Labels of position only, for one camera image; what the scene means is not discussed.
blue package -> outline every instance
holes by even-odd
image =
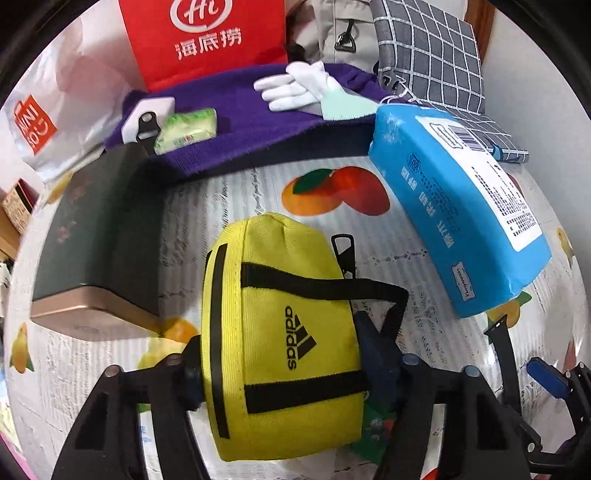
[[[451,115],[381,105],[369,157],[422,237],[460,317],[515,298],[550,260],[519,190]]]

lemon print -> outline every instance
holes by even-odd
[[[570,245],[569,237],[566,236],[566,233],[562,228],[558,228],[557,234],[558,240],[560,240],[560,246],[562,247],[563,252],[566,254],[566,258],[569,261],[569,267],[572,270],[574,251],[573,247]]]
[[[158,362],[171,353],[182,353],[184,348],[184,343],[166,338],[151,338],[148,343],[148,351],[139,359],[138,369],[155,367]]]
[[[487,310],[489,324],[493,324],[501,320],[507,315],[507,328],[512,328],[517,325],[521,315],[521,306],[525,305],[531,300],[531,295],[526,291],[522,291],[516,299],[499,305],[493,309]]]
[[[188,343],[196,335],[199,335],[199,330],[184,318],[172,317],[164,322],[163,338],[174,340],[175,342]]]
[[[52,203],[55,203],[56,201],[59,200],[59,198],[64,195],[64,192],[66,191],[66,188],[68,188],[68,185],[70,184],[70,180],[72,179],[72,177],[74,176],[74,172],[73,171],[69,171],[67,173],[65,173],[60,180],[58,180],[58,182],[56,183],[56,186],[53,187],[53,190],[51,191],[51,193],[49,194],[49,197],[47,198],[47,203],[49,205],[51,205]]]
[[[29,369],[31,372],[35,371],[33,362],[31,362],[31,355],[29,355],[26,323],[23,323],[18,329],[17,337],[12,343],[9,365],[14,367],[20,374],[23,374],[26,369]]]

yellow adidas bag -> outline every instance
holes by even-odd
[[[369,387],[350,299],[396,302],[401,317],[408,293],[344,279],[323,234],[283,215],[225,228],[207,255],[202,313],[207,409],[223,460],[293,458],[360,437]]]

red logo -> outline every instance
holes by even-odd
[[[174,0],[170,20],[179,30],[202,33],[216,28],[232,11],[232,0]]]
[[[29,95],[24,103],[17,103],[14,109],[14,122],[33,149],[34,155],[37,155],[57,132],[49,115],[43,111],[32,95]]]

fruit print tablecloth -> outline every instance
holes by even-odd
[[[15,266],[6,323],[5,365],[9,397],[22,451],[38,480],[51,471],[72,426],[102,371],[149,367],[200,329],[204,260],[223,227],[264,212],[291,216],[324,232],[355,238],[357,274],[402,285],[410,302],[399,345],[434,366],[480,368],[494,391],[501,373],[483,332],[507,314],[519,371],[525,418],[553,450],[570,437],[564,403],[552,399],[526,373],[535,355],[564,370],[591,361],[589,314],[576,253],[552,208],[521,165],[503,165],[519,185],[548,239],[552,260],[511,302],[475,317],[458,319],[416,231],[398,200],[367,157],[325,159],[254,168],[185,184],[172,190],[161,241],[160,300],[167,320],[164,338],[82,342],[29,321],[35,269],[57,203],[35,211]],[[361,302],[378,324],[388,305]],[[204,408],[191,413],[205,462],[214,479],[365,480],[373,464],[348,449],[287,462],[222,462],[215,451]],[[151,479],[159,478],[150,413],[141,415]],[[425,473],[437,465],[442,411],[434,412]]]

